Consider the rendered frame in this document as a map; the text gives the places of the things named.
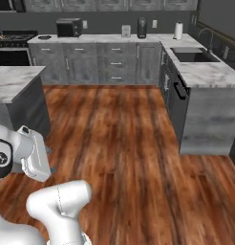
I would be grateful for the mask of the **grey base cupboard run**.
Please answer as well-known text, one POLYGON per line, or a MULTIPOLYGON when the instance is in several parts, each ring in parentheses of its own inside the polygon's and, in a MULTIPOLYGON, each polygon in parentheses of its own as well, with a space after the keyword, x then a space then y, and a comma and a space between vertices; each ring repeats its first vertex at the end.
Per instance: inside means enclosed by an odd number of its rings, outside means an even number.
POLYGON ((32 64, 45 66, 45 84, 155 84, 160 44, 30 43, 32 64))

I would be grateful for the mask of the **black stove with oven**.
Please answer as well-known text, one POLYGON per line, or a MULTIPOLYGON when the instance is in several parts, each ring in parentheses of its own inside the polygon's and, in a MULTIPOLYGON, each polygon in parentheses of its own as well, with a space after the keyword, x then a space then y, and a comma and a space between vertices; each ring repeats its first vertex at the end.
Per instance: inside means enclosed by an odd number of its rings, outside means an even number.
POLYGON ((0 66, 31 66, 28 41, 38 31, 3 31, 0 34, 0 66))

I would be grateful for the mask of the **grey island counter cabinet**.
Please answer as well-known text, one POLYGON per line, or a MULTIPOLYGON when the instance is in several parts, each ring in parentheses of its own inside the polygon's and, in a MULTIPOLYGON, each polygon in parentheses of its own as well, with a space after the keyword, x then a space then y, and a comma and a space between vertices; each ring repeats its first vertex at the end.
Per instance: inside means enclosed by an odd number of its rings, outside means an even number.
POLYGON ((43 66, 0 66, 0 180, 22 170, 32 152, 31 131, 43 139, 51 131, 42 88, 43 66))

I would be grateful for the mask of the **grey wall cupboard run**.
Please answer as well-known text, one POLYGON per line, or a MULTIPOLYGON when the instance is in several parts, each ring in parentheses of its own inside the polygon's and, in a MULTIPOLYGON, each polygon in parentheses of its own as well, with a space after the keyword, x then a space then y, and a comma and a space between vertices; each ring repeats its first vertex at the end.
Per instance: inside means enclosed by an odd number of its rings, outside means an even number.
POLYGON ((194 11, 198 0, 24 0, 27 11, 194 11))

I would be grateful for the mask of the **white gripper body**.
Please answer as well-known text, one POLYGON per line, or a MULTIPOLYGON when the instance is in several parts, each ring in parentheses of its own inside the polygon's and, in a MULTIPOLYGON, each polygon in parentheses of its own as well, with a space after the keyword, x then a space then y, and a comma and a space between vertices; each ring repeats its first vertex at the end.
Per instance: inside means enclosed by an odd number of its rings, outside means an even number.
POLYGON ((44 139, 34 130, 31 131, 30 138, 32 140, 32 152, 27 159, 21 159, 22 169, 32 179, 39 182, 46 182, 52 173, 44 139))

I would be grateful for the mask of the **black toaster oven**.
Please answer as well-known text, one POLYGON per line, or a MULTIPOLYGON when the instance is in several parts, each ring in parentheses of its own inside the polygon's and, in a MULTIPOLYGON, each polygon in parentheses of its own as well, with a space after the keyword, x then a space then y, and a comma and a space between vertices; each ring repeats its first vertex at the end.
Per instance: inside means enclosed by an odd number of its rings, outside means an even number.
POLYGON ((80 37, 82 20, 80 18, 60 18, 56 21, 58 37, 80 37))

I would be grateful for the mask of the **silver sink tap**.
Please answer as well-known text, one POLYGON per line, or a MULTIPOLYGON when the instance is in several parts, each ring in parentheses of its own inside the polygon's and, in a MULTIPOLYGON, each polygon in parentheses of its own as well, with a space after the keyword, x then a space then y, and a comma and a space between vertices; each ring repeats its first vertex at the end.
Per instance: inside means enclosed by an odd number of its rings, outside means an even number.
POLYGON ((209 29, 209 28, 203 28, 203 29, 201 29, 199 31, 198 37, 200 37, 200 35, 203 32, 210 32, 211 33, 210 38, 209 38, 209 43, 208 43, 208 46, 207 46, 207 53, 208 54, 212 54, 213 53, 213 37, 214 37, 214 32, 211 29, 209 29))

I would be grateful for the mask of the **white paper towel roll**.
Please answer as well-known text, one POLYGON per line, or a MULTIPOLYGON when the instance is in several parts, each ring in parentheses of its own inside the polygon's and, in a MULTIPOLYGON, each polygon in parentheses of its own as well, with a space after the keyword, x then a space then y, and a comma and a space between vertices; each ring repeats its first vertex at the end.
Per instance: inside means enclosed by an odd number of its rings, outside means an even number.
POLYGON ((177 22, 175 25, 174 38, 176 40, 181 40, 182 33, 183 33, 183 24, 182 22, 177 22))

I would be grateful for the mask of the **grey sink counter cabinet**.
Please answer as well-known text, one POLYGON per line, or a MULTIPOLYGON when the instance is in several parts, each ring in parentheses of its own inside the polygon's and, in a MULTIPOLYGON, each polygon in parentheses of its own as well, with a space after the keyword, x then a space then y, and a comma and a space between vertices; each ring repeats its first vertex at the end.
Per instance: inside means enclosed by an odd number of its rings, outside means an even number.
POLYGON ((235 71, 223 61, 180 62, 161 49, 160 90, 170 118, 170 85, 178 71, 190 97, 180 154, 227 155, 235 140, 235 71))

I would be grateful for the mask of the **black sink basin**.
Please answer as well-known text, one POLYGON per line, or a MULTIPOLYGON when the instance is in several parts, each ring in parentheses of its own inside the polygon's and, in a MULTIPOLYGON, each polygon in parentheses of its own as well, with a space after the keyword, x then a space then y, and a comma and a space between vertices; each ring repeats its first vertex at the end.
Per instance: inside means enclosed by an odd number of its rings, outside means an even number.
POLYGON ((180 62, 219 62, 220 60, 205 48, 178 47, 171 51, 180 62))

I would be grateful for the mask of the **black range hood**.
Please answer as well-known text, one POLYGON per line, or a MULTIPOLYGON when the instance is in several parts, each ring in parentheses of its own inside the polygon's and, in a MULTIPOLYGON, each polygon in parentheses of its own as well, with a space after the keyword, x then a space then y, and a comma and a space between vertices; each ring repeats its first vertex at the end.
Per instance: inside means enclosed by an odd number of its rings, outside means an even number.
POLYGON ((0 0, 0 11, 25 12, 24 0, 0 0))

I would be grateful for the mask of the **dark window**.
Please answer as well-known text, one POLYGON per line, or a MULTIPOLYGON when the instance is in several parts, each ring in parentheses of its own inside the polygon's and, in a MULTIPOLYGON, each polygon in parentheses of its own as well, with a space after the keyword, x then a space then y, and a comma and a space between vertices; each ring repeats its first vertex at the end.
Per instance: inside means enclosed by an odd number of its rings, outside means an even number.
POLYGON ((235 44, 235 0, 199 0, 198 23, 235 44))

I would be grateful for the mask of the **black coffee machine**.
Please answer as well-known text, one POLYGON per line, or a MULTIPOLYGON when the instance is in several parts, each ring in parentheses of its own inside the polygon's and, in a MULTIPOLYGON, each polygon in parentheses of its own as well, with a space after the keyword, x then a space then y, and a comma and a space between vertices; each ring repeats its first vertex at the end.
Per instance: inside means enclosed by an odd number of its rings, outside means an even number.
POLYGON ((147 19, 145 17, 140 17, 138 19, 137 25, 137 37, 143 39, 147 34, 147 19))

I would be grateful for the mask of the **black dishwasher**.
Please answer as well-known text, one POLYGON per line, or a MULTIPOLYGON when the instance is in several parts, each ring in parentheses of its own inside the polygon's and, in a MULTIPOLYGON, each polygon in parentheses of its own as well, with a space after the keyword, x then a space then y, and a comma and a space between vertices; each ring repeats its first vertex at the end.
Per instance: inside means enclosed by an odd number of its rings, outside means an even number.
POLYGON ((190 89, 187 87, 182 75, 178 71, 173 74, 170 89, 170 119, 178 143, 180 143, 182 140, 184 121, 190 97, 190 89))

